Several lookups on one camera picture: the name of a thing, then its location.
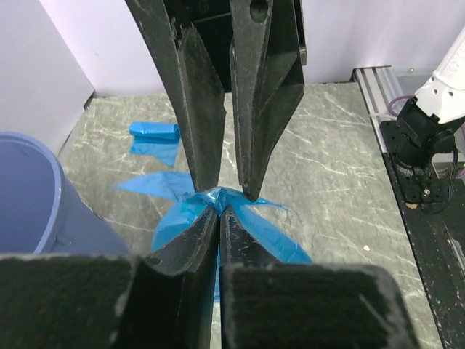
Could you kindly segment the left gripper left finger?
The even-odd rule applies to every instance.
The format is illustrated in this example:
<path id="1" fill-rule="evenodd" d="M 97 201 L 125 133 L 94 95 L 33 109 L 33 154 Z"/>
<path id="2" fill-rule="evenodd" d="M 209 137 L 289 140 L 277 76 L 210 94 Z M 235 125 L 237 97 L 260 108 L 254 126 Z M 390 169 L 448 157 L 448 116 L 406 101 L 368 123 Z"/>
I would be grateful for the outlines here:
<path id="1" fill-rule="evenodd" d="M 214 209 L 147 257 L 1 257 L 3 348 L 208 348 Z"/>

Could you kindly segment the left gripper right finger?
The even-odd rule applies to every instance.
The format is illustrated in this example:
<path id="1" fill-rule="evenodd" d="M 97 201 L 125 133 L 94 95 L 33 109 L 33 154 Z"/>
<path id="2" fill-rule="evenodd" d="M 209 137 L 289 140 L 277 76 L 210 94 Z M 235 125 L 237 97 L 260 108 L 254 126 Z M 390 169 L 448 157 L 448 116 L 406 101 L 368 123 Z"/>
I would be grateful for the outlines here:
<path id="1" fill-rule="evenodd" d="M 399 286 L 383 268 L 312 264 L 313 293 L 291 304 L 220 303 L 223 348 L 418 348 Z"/>

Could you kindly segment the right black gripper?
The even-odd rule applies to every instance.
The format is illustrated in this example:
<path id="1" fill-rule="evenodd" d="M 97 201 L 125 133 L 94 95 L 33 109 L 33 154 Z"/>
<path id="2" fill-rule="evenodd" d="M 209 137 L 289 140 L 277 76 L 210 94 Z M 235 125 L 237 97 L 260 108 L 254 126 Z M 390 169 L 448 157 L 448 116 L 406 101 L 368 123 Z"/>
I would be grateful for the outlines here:
<path id="1" fill-rule="evenodd" d="M 232 92 L 238 180 L 256 201 L 273 149 L 304 96 L 302 2 L 126 4 L 177 117 L 194 188 L 218 184 L 225 92 Z"/>

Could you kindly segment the blue plastic trash bin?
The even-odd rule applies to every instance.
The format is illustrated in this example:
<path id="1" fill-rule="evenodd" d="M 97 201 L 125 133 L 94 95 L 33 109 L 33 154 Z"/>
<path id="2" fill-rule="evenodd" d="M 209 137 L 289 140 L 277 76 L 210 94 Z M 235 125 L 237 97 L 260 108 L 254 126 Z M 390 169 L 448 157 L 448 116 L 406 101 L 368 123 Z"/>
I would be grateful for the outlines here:
<path id="1" fill-rule="evenodd" d="M 82 201 L 45 144 L 2 132 L 1 252 L 125 255 L 129 249 Z"/>

